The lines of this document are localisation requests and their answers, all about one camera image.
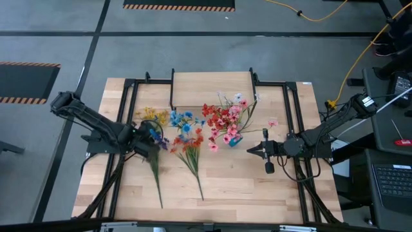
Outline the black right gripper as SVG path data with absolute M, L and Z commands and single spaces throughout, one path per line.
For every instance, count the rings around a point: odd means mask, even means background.
M 280 156 L 279 144 L 274 140 L 268 139 L 268 130 L 263 129 L 263 142 L 247 150 L 247 153 L 263 156 L 265 160 L 265 171 L 267 174 L 275 173 L 274 164 L 271 158 L 276 158 L 278 165 L 282 168 L 285 166 L 285 160 Z

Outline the person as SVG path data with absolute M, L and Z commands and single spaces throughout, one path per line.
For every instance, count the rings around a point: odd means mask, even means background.
M 389 79 L 397 71 L 412 72 L 412 11 L 407 10 L 389 25 L 389 32 L 383 32 L 376 40 L 371 41 L 372 45 L 376 46 L 377 56 L 395 56 L 384 67 L 373 69 L 381 80 Z

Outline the red artificial flower bunch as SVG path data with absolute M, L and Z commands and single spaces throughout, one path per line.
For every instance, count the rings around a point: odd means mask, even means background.
M 211 128 L 209 140 L 215 143 L 220 133 L 226 131 L 230 124 L 229 111 L 215 105 L 204 104 L 201 112 L 207 118 L 207 125 Z

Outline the pink artificial flower bunch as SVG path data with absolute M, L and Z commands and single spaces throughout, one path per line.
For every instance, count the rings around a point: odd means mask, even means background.
M 219 106 L 204 104 L 201 112 L 207 118 L 207 125 L 211 129 L 210 150 L 217 150 L 219 139 L 233 147 L 243 139 L 244 134 L 262 131 L 262 129 L 250 129 L 252 110 L 257 103 L 258 100 L 248 102 L 246 99 L 241 99 L 233 102 L 226 99 L 225 104 Z

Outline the black metal table frame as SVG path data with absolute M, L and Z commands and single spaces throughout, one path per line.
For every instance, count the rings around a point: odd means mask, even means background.
M 171 106 L 171 80 L 124 88 L 124 80 L 106 81 L 99 112 L 116 119 L 121 98 L 126 96 L 125 114 L 132 115 L 145 107 L 167 110 Z M 269 120 L 277 126 L 270 128 L 269 137 L 278 142 L 292 130 L 311 129 L 320 124 L 314 89 L 310 82 L 260 81 L 254 83 L 254 97 L 260 101 L 252 116 L 250 129 L 263 129 Z M 234 147 L 217 142 L 210 150 L 211 131 L 203 128 L 205 140 L 200 149 L 200 182 L 198 184 L 187 166 L 174 154 L 160 154 L 160 207 L 155 178 L 150 165 L 140 156 L 129 159 L 124 166 L 120 183 L 112 188 L 97 215 L 117 221 L 130 222 L 198 222 L 201 224 L 229 223 L 239 226 L 252 224 L 300 224 L 316 220 L 317 213 L 308 193 L 294 182 L 295 164 L 289 160 L 275 173 L 265 172 L 263 159 L 247 150 L 263 138 L 262 131 L 246 133 Z

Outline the white rod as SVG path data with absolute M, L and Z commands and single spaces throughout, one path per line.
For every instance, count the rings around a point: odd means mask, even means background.
M 395 102 L 397 99 L 402 98 L 404 95 L 410 94 L 412 91 L 412 87 L 408 88 L 407 90 L 405 90 L 404 92 L 402 92 L 401 94 L 397 95 L 394 99 L 390 100 L 389 102 L 387 102 L 385 105 L 383 105 L 382 107 L 380 107 L 376 114 L 377 115 L 379 112 L 381 112 L 383 109 L 385 109 L 387 106 L 389 106 L 390 104 L 392 104 L 393 102 Z M 350 126 L 349 128 L 345 129 L 343 132 L 341 132 L 340 134 L 338 134 L 337 138 L 339 139 L 339 137 L 341 137 L 343 134 L 345 134 L 346 132 L 354 129 L 355 127 L 357 127 L 358 125 L 362 124 L 363 122 L 365 122 L 369 117 L 367 117 L 366 119 L 363 119 L 361 121 L 359 121 L 358 123 L 354 124 L 353 126 Z

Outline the orange artificial flower bunch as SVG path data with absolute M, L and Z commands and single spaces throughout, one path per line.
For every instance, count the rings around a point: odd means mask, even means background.
M 174 138 L 170 153 L 176 155 L 193 174 L 197 181 L 201 199 L 204 200 L 203 190 L 199 175 L 200 149 L 203 143 L 202 129 L 194 132 L 183 133 Z

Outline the red handled pick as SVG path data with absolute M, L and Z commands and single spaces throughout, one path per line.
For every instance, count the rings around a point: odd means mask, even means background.
M 399 131 L 397 125 L 395 124 L 395 121 L 392 119 L 391 122 L 392 122 L 398 136 L 399 136 L 399 139 L 395 140 L 394 144 L 396 146 L 412 146 L 412 139 L 404 139 L 403 136 L 400 134 L 400 131 Z

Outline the purple artificial flower bunch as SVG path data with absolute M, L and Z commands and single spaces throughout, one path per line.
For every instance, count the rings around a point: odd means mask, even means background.
M 156 131 L 154 129 L 150 129 L 150 134 L 152 139 L 154 140 L 154 153 L 149 156 L 149 164 L 151 167 L 151 171 L 154 176 L 154 180 L 156 183 L 156 188 L 158 192 L 158 198 L 160 201 L 160 207 L 163 208 L 162 202 L 162 194 L 160 190 L 160 151 L 167 150 L 168 140 L 164 138 L 163 131 Z

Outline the black side desk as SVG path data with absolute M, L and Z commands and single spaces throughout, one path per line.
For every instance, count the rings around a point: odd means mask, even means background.
M 362 71 L 366 90 L 370 97 L 382 107 L 386 104 L 389 80 L 376 77 L 372 68 Z M 376 148 L 366 150 L 371 198 L 378 228 L 391 231 L 412 232 L 412 215 L 388 210 L 382 206 L 373 176 L 373 164 L 400 164 L 412 166 L 412 146 L 396 146 L 399 136 L 391 122 L 393 119 L 404 139 L 412 139 L 412 117 L 406 117 L 406 109 L 390 104 L 371 118 Z

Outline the yellow artificial flower bunch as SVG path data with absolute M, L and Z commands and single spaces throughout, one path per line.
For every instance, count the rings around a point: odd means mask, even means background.
M 135 118 L 148 122 L 155 129 L 160 129 L 162 126 L 168 125 L 169 112 L 167 110 L 145 107 L 143 110 L 135 112 Z

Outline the black stand foot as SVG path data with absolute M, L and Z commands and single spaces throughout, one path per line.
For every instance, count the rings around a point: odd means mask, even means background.
M 16 154 L 22 154 L 22 153 L 24 153 L 24 148 L 20 148 L 18 146 L 14 146 L 14 145 L 9 144 L 7 142 L 0 141 L 0 154 L 2 154 L 2 152 L 6 152 L 6 151 L 16 153 Z

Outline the black hazard striped mat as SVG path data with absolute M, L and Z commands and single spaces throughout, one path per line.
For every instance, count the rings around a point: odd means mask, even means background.
M 61 69 L 58 63 L 0 62 L 0 103 L 45 104 Z
M 235 0 L 124 0 L 128 10 L 234 12 Z

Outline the black box with label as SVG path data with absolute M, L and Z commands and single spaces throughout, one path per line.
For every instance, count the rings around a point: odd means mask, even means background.
M 412 87 L 412 78 L 406 72 L 394 72 L 389 80 L 386 101 L 391 101 L 410 87 Z M 392 104 L 400 108 L 407 108 L 411 103 L 412 96 L 408 93 L 405 93 L 403 96 L 392 102 Z

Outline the silver aluminium bracket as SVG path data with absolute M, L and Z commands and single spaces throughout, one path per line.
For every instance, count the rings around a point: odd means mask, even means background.
M 113 232 L 115 229 L 138 227 L 138 222 L 105 222 L 101 224 L 100 232 Z
M 317 232 L 315 227 L 280 225 L 279 232 Z

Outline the black keyboard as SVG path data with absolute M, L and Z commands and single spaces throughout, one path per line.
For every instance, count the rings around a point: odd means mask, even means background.
M 412 215 L 412 166 L 373 164 L 372 170 L 382 206 Z

